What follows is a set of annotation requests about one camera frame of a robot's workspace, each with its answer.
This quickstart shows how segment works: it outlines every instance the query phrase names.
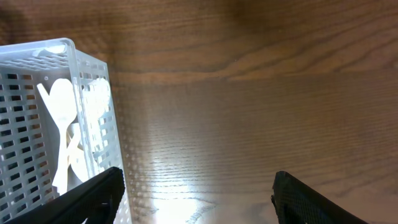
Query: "white utensil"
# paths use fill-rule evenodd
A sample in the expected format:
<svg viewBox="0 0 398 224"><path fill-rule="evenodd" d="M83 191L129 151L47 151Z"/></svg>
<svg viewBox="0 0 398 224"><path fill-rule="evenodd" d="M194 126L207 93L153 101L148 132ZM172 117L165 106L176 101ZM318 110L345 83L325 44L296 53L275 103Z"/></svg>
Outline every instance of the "white utensil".
<svg viewBox="0 0 398 224"><path fill-rule="evenodd" d="M69 163L73 172L82 181L88 180L87 166L85 160L85 153L79 149L78 143L80 141L80 127L78 123L71 124L70 130L73 133L72 140L68 145L67 151L69 152Z"/></svg>
<svg viewBox="0 0 398 224"><path fill-rule="evenodd" d="M68 184L67 128L77 115L73 86L69 80L59 78L52 85L50 94L41 83L37 85L37 89L60 133L58 167L53 185L57 187L58 193L63 195L67 192Z"/></svg>
<svg viewBox="0 0 398 224"><path fill-rule="evenodd" d="M102 146L101 127L98 122L107 111L109 111L109 102L111 101L111 87L109 82L104 78L97 78L89 82L88 88L83 90L85 104L85 112L87 116L87 123L90 127L90 140L94 146ZM99 166L99 162L94 160L94 169L100 172L104 171L103 167Z"/></svg>

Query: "white plastic spoon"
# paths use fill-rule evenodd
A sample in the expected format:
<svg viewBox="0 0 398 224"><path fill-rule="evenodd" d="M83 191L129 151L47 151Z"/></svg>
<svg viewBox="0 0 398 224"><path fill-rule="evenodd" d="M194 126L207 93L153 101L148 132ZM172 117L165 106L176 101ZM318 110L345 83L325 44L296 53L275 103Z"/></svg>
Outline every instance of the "white plastic spoon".
<svg viewBox="0 0 398 224"><path fill-rule="evenodd" d="M63 195L68 186L67 128L77 115L73 85L69 80L59 78L52 85L50 95L41 83L37 85L37 89L60 133L58 167L53 185L57 187L58 193Z"/></svg>
<svg viewBox="0 0 398 224"><path fill-rule="evenodd" d="M69 152L69 163L72 167L73 172L82 182L88 180L87 166L85 160L85 153L79 149L80 141L80 127L78 123L71 124L70 129L72 130L73 137L68 145L67 151Z"/></svg>
<svg viewBox="0 0 398 224"><path fill-rule="evenodd" d="M83 90L83 98L87 103L85 104L85 113L87 116L87 123L90 127L91 145L102 146L103 137L101 135L101 126L98 122L106 111L109 111L109 102L111 99L111 87L109 82L104 78L97 78L89 82L89 88ZM104 167L99 166L97 159L94 160L94 169L100 172L104 171Z"/></svg>

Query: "white plastic basket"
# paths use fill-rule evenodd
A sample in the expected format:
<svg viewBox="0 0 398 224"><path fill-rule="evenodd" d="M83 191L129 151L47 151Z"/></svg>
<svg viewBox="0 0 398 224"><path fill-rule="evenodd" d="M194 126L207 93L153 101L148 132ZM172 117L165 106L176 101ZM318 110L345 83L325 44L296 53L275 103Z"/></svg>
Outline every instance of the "white plastic basket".
<svg viewBox="0 0 398 224"><path fill-rule="evenodd" d="M58 78L73 84L88 177L123 168L106 63L75 49L70 39L0 47L0 223L58 197L59 134L37 84L50 90ZM131 223L127 192L115 223Z"/></svg>

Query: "wooden table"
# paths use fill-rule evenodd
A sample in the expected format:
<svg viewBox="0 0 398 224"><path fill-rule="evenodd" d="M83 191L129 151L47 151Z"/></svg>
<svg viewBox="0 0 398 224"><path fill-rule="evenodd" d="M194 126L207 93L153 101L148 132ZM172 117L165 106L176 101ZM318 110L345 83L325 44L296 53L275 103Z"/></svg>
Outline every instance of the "wooden table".
<svg viewBox="0 0 398 224"><path fill-rule="evenodd" d="M398 2L0 2L0 44L109 65L134 223L277 223L287 170L398 223Z"/></svg>

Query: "table surface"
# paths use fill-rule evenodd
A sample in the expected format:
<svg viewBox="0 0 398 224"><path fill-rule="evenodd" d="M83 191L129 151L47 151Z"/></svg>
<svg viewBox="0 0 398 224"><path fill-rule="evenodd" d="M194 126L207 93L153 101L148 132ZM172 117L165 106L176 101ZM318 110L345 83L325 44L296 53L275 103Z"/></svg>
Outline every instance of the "table surface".
<svg viewBox="0 0 398 224"><path fill-rule="evenodd" d="M277 223L286 170L398 223L398 2L0 2L0 44L108 63L134 223Z"/></svg>

